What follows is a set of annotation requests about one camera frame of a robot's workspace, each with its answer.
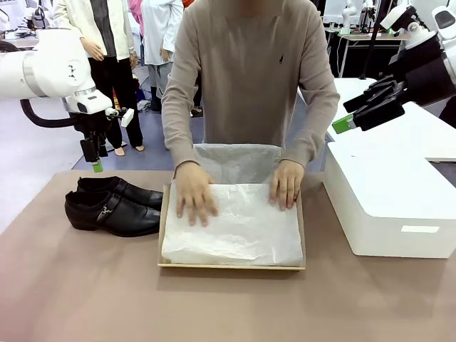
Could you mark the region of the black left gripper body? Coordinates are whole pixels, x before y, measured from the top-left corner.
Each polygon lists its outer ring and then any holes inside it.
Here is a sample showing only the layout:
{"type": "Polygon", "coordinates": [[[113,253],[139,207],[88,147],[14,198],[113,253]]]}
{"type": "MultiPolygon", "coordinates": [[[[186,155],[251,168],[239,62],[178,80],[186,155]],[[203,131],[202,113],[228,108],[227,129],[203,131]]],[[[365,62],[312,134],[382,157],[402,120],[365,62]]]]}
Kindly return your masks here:
{"type": "Polygon", "coordinates": [[[108,118],[105,112],[94,114],[71,113],[71,118],[77,119],[74,129],[84,135],[84,138],[93,136],[99,137],[103,142],[107,139],[107,133],[112,125],[112,120],[108,118]]]}

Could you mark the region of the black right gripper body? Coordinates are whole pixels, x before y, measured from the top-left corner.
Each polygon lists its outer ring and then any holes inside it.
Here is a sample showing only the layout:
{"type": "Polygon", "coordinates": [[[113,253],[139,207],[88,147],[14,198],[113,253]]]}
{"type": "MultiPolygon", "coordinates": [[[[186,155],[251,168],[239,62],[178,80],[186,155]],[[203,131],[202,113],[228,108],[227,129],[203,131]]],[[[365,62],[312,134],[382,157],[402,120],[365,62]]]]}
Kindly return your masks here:
{"type": "Polygon", "coordinates": [[[445,65],[437,35],[417,46],[399,51],[388,65],[388,74],[400,86],[400,103],[426,106],[455,95],[455,77],[445,65]]]}

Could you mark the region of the person's right hand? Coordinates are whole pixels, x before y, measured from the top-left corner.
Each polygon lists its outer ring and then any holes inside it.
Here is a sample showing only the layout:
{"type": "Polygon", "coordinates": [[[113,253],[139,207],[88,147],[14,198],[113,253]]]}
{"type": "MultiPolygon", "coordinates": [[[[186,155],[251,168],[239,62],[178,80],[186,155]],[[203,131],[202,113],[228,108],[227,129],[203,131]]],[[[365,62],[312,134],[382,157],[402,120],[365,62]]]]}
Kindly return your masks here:
{"type": "Polygon", "coordinates": [[[217,204],[210,191],[214,180],[196,162],[187,161],[175,170],[177,187],[176,212],[178,217],[187,215],[190,225],[199,220],[203,227],[209,224],[209,216],[217,216],[217,204]]]}

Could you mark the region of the person's left hand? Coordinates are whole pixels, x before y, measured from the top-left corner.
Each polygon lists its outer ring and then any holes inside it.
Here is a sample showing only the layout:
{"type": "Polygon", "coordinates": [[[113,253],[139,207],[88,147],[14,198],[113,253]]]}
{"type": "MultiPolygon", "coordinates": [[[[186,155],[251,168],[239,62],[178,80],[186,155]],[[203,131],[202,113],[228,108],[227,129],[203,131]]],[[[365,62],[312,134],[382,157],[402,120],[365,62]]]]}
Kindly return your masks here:
{"type": "Polygon", "coordinates": [[[280,210],[290,209],[297,199],[304,178],[304,167],[292,160],[281,160],[270,183],[269,202],[280,210]]]}

